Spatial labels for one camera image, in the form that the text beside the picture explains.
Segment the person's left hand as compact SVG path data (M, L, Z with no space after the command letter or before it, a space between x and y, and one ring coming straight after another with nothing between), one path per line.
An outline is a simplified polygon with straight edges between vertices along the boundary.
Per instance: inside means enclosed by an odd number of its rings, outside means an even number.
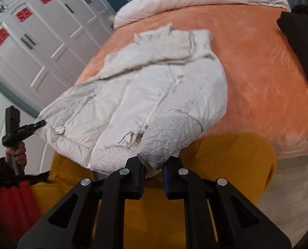
M25 167L27 164L26 158L26 147L24 142L21 142L18 146L18 149L15 151L12 147L8 147L5 150L5 162L12 166L12 158L16 161L16 163L20 166Z

